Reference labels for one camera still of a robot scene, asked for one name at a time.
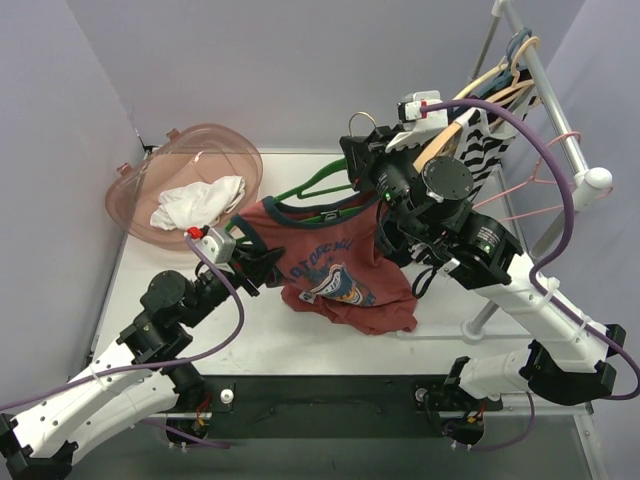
white tabletop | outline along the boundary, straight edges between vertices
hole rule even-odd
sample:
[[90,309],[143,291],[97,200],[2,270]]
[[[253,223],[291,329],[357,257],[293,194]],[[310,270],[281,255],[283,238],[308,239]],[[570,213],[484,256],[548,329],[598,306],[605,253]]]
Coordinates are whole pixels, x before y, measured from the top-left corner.
[[[275,195],[302,183],[327,163],[340,158],[326,154],[264,154],[264,178],[259,198]],[[346,182],[338,173],[323,181],[319,188]],[[499,191],[496,178],[490,177],[481,195]],[[292,199],[292,205],[313,205],[335,201],[353,194],[337,192],[305,201]],[[508,216],[504,204],[495,201],[480,210],[495,218]],[[162,250],[129,236],[120,263],[114,273],[111,295],[105,304],[99,329],[96,354],[104,351],[142,310],[140,296],[150,280],[163,270],[177,270],[194,278],[197,263],[191,253]],[[410,281],[424,267],[412,265],[404,271]],[[334,325],[326,318],[295,313],[280,298],[280,289],[261,290],[251,298],[240,292],[246,310],[246,323],[239,337],[225,350],[197,362],[203,375],[372,375],[372,374],[441,374],[460,356],[485,357],[521,348],[526,338],[485,339],[467,345],[460,338],[426,338],[430,332],[457,332],[459,325],[473,318],[486,301],[460,287],[455,281],[436,277],[427,295],[418,302],[415,312],[419,322],[417,334],[398,336],[390,333],[367,336],[353,327]],[[238,318],[235,303],[225,302],[190,333],[193,343],[182,356],[205,351],[226,338]],[[515,321],[503,312],[490,320],[494,332],[512,331]]]

laundry basket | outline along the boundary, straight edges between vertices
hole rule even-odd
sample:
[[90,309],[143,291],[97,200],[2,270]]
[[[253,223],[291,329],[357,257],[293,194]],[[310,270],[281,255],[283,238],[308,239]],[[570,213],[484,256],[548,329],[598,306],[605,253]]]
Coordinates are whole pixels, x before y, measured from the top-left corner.
[[256,201],[262,180],[262,158],[242,135],[215,124],[201,124],[182,133],[172,130],[170,141],[138,167],[118,168],[120,178],[109,188],[105,206],[111,218],[135,237],[168,250],[187,250],[184,232],[150,225],[158,208],[158,195],[194,182],[213,183],[227,175],[245,180],[245,195],[233,212],[223,214],[218,225]]

pink hanger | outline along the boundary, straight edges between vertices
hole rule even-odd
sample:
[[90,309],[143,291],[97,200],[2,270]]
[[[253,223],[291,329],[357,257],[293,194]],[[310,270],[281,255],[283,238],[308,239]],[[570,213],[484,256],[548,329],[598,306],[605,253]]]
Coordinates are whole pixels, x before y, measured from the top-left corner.
[[[548,147],[551,147],[553,144],[559,142],[560,140],[563,140],[565,138],[568,137],[577,137],[578,142],[580,142],[582,140],[582,134],[580,132],[568,132],[568,133],[564,133],[556,138],[554,138],[553,140],[551,140],[551,142],[549,142],[549,144],[547,145]],[[535,167],[533,168],[533,173],[531,174],[531,176],[529,178],[527,178],[524,182],[522,182],[519,185],[516,185],[515,187],[511,187],[508,190],[505,190],[504,192],[501,192],[497,195],[494,195],[491,198],[488,198],[486,200],[483,200],[482,202],[476,203],[473,208],[478,208],[481,207],[482,205],[486,205],[489,202],[492,202],[498,198],[501,198],[509,193],[513,193],[516,190],[521,189],[522,187],[527,186],[530,183],[541,183],[543,185],[556,185],[556,182],[553,180],[542,180],[540,178],[538,178],[538,170],[540,170],[540,165],[542,164],[542,158],[539,158],[538,161],[536,162]],[[609,190],[607,190],[605,193],[603,193],[602,195],[600,195],[598,198],[604,198],[607,195],[609,195],[611,192],[613,191],[613,187],[610,187]],[[546,212],[551,212],[553,210],[559,210],[562,208],[562,205],[556,205],[554,207],[547,207],[547,208],[541,208],[540,210],[534,210],[532,212],[528,212],[528,213],[523,213],[521,215],[515,215],[513,217],[507,217],[507,218],[503,218],[501,220],[498,220],[499,222],[506,222],[509,220],[516,220],[518,218],[524,218],[524,217],[531,217],[533,215],[538,215],[540,213],[546,213]]]

white towel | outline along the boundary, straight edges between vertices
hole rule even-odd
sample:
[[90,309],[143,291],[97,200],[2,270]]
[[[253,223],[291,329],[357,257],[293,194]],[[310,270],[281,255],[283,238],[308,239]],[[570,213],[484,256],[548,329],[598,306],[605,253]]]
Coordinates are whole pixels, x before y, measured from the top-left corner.
[[232,211],[244,197],[244,178],[222,177],[211,185],[195,182],[158,195],[160,206],[151,214],[151,226],[163,230],[186,230],[215,225],[220,215]]

white wall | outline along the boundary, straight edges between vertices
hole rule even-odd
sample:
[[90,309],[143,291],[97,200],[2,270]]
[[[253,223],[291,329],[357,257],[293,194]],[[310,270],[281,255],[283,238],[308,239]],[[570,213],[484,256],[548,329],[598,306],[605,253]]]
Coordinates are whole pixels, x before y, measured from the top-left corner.
[[[145,142],[217,122],[261,147],[335,151],[358,110],[395,123],[406,93],[455,94],[493,0],[68,3]],[[517,3],[548,61],[584,0]],[[509,38],[503,22],[489,61]]]
[[121,238],[104,193],[141,148],[63,0],[1,2],[0,58],[4,403],[77,373]]
[[[640,359],[639,17],[637,1],[588,0],[548,69],[572,127],[584,135],[587,161],[613,172],[615,191],[578,217],[571,246],[547,273],[557,275],[563,292],[593,318],[622,324],[628,332],[626,348],[636,359]],[[533,123],[547,139],[553,137],[543,115]],[[530,172],[535,158],[522,154],[510,160],[515,183]],[[555,188],[523,192],[516,197],[517,208],[522,212],[557,203],[557,195],[550,192],[555,193]],[[535,240],[552,217],[524,222],[525,235]],[[630,369],[618,359],[614,364],[617,391],[631,391],[636,380]],[[596,427],[612,479],[638,478],[639,407],[638,399],[595,404]]]

